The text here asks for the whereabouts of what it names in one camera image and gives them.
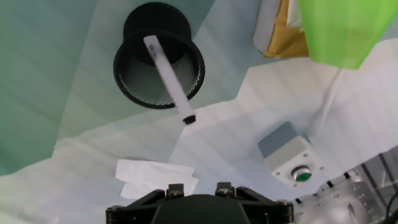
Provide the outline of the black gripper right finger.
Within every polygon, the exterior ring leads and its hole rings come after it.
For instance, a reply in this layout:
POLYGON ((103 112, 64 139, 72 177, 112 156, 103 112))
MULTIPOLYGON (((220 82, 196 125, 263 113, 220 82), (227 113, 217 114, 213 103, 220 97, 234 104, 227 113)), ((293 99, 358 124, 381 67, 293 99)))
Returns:
POLYGON ((294 223, 294 205, 288 200, 273 201, 248 187, 235 188, 231 182, 218 182, 215 196, 238 202, 250 223, 294 223))

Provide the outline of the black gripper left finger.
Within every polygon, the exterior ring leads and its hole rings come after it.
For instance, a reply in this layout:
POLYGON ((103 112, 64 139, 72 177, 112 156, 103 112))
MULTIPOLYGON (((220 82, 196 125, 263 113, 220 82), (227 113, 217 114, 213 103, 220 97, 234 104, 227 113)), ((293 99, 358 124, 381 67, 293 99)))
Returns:
POLYGON ((184 197, 183 184, 169 184, 167 190, 156 189, 125 207, 113 205, 106 209, 106 224, 151 223, 160 206, 184 197))

